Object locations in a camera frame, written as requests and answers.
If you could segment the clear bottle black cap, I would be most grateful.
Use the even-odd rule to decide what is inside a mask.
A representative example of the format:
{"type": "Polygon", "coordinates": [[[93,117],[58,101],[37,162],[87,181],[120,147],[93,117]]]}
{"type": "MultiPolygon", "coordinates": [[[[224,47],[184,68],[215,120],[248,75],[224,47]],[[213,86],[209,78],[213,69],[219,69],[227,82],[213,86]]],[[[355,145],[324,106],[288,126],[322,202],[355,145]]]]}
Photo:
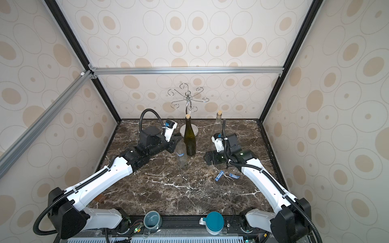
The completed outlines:
{"type": "Polygon", "coordinates": [[[188,156],[187,156],[186,145],[185,145],[183,139],[181,139],[178,142],[176,149],[175,149],[175,154],[176,154],[177,159],[178,159],[178,164],[181,167],[185,167],[188,163],[188,156]]]}

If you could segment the dark green wine bottle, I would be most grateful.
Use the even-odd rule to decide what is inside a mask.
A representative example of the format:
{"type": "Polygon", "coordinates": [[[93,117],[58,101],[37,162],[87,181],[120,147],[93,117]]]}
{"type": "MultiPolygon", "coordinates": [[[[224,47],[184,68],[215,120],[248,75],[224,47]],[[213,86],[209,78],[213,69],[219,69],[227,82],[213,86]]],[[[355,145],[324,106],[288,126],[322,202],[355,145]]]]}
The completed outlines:
{"type": "Polygon", "coordinates": [[[185,122],[184,142],[186,145],[187,155],[194,156],[196,154],[196,137],[191,126],[190,114],[185,116],[185,122]]]}

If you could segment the clear glass bottle cork stopper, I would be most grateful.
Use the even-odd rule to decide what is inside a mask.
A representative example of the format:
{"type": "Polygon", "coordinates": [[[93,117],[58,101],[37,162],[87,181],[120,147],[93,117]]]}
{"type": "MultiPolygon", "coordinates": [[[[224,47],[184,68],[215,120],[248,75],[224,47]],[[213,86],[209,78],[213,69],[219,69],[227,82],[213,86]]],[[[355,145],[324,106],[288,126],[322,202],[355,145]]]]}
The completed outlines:
{"type": "Polygon", "coordinates": [[[216,115],[216,121],[211,132],[210,148],[211,150],[217,150],[215,142],[221,137],[222,132],[222,111],[219,110],[216,115]]]}

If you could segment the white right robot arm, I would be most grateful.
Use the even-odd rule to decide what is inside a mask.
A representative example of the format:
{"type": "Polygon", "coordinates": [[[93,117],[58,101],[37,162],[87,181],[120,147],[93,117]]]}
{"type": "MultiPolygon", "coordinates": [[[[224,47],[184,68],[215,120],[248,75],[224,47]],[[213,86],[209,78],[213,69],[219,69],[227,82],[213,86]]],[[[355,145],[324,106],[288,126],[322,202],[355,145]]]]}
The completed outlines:
{"type": "Polygon", "coordinates": [[[312,221],[310,203],[298,199],[277,182],[252,151],[242,149],[236,134],[214,134],[211,141],[215,150],[205,154],[206,163],[236,167],[255,184],[273,209],[271,213],[259,209],[243,211],[244,230],[265,230],[279,243],[295,243],[310,233],[318,243],[322,242],[312,221]]]}

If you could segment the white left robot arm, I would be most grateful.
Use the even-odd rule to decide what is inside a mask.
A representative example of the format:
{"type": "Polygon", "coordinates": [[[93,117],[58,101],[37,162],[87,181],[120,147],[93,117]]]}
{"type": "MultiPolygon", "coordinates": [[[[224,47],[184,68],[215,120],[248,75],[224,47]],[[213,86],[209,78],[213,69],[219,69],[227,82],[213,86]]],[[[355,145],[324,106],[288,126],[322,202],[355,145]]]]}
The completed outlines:
{"type": "Polygon", "coordinates": [[[155,155],[165,150],[173,153],[180,140],[182,136],[179,134],[162,135],[157,127],[148,127],[139,133],[136,146],[126,149],[100,171],[65,190],[52,190],[48,211],[43,215],[48,216],[55,234],[65,240],[89,229],[124,231],[128,228],[128,216],[123,210],[90,209],[88,204],[113,184],[146,165],[155,155]]]}

